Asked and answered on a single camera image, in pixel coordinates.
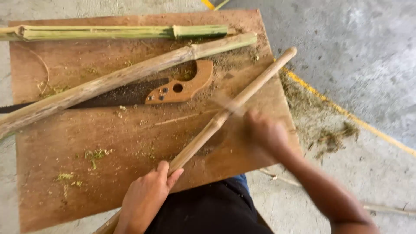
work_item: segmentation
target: saw blade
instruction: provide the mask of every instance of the saw blade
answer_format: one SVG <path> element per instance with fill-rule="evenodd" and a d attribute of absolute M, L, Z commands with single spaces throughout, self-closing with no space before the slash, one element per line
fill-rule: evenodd
<path fill-rule="evenodd" d="M 87 101 L 71 106 L 68 109 L 83 109 L 95 107 L 115 107 L 145 104 L 149 93 L 169 83 L 169 78 L 161 78 L 140 83 L 121 86 L 104 94 L 98 95 Z M 35 102 L 26 102 L 12 106 L 0 107 L 0 114 L 6 114 L 26 107 Z"/>

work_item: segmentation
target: hand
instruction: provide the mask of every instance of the hand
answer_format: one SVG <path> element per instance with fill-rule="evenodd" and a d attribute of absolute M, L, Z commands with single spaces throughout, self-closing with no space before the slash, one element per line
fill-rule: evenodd
<path fill-rule="evenodd" d="M 282 122 L 274 122 L 269 117 L 254 110 L 246 112 L 244 122 L 253 140 L 279 162 L 284 163 L 290 150 L 284 124 Z"/>
<path fill-rule="evenodd" d="M 178 181 L 183 169 L 178 169 L 168 178 L 169 163 L 161 161 L 143 177 L 134 181 L 123 199 L 121 214 L 114 233 L 144 233 L 150 225 L 169 191 Z"/>

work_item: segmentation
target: wooden board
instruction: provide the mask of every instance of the wooden board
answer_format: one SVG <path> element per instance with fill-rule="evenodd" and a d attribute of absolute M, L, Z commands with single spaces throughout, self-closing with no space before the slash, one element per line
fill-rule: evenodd
<path fill-rule="evenodd" d="M 174 158 L 219 110 L 209 101 L 213 90 L 221 89 L 234 97 L 273 62 L 258 10 L 10 22 L 10 26 L 20 24 L 229 24 L 239 31 L 258 33 L 256 46 L 210 57 L 214 61 L 214 85 L 188 103 L 127 107 L 127 112 L 116 107 L 66 110 L 21 129 L 16 134 L 16 151 L 22 232 L 120 207 L 133 180 L 145 175 L 160 160 Z M 11 42 L 14 103 L 40 98 L 37 85 L 45 81 L 46 70 L 39 57 L 48 66 L 50 85 L 74 87 L 189 42 L 164 39 Z M 193 62 L 188 62 L 149 79 L 186 77 L 194 67 Z M 272 78 L 248 106 L 282 119 L 288 126 L 291 146 L 301 151 L 278 77 Z M 271 164 L 241 145 L 235 121 L 229 119 L 185 166 L 174 192 Z M 84 158 L 85 151 L 100 148 L 113 152 L 96 160 L 97 169 L 92 170 L 91 162 Z M 74 177 L 57 181 L 60 173 L 72 173 Z M 71 185 L 77 181 L 82 182 L 80 187 Z"/>

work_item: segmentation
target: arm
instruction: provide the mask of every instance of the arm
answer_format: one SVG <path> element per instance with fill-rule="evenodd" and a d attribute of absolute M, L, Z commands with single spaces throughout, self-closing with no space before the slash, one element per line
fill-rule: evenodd
<path fill-rule="evenodd" d="M 142 234 L 146 231 L 183 173 L 181 168 L 168 178 L 168 169 L 168 162 L 161 161 L 156 169 L 130 185 L 114 234 Z"/>
<path fill-rule="evenodd" d="M 329 219 L 332 233 L 379 233 L 371 217 L 354 195 L 290 149 L 282 124 L 273 123 L 267 117 L 253 111 L 247 112 L 245 122 L 254 140 L 281 162 L 303 185 L 317 208 Z"/>

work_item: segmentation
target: left hand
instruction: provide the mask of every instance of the left hand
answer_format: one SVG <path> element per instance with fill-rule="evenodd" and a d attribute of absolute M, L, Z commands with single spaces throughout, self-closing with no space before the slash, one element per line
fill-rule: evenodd
<path fill-rule="evenodd" d="M 130 185 L 123 199 L 115 234 L 146 231 L 183 173 L 183 168 L 180 168 L 168 178 L 168 169 L 169 163 L 161 161 L 157 169 L 151 170 Z"/>

